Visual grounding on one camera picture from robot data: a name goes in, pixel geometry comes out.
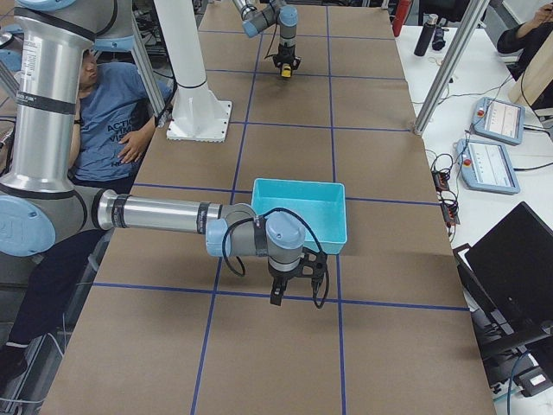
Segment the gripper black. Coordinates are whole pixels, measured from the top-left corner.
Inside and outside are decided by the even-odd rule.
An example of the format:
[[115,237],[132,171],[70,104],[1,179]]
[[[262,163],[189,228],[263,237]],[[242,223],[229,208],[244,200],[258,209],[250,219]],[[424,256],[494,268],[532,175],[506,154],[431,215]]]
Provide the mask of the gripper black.
[[297,271],[279,271],[270,270],[270,275],[273,277],[273,283],[270,293],[270,303],[280,306],[281,298],[287,289],[288,281],[297,276]]
[[278,45],[277,53],[272,56],[273,64],[280,74],[283,73],[283,66],[288,65],[291,67],[290,73],[294,73],[300,65],[300,58],[296,57],[296,46],[286,46],[283,44]]

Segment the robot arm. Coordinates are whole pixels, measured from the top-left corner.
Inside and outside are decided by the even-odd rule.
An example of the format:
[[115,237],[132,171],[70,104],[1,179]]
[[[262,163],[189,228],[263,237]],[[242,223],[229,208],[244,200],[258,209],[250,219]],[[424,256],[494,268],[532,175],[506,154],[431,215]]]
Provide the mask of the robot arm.
[[296,30],[299,20],[298,10],[285,1],[269,1],[259,10],[250,1],[234,0],[240,14],[242,27],[250,38],[275,26],[279,30],[279,44],[276,54],[270,57],[283,78],[289,79],[300,66],[301,58],[296,55]]
[[1,249],[12,256],[92,244],[114,227],[192,232],[222,258],[268,259],[270,300],[307,265],[304,225],[289,212],[246,205],[140,199],[128,192],[157,121],[140,106],[173,106],[169,135],[221,141],[232,105],[207,84],[191,3],[156,4],[176,71],[173,87],[144,65],[129,1],[20,1],[22,72],[12,161],[1,178]]

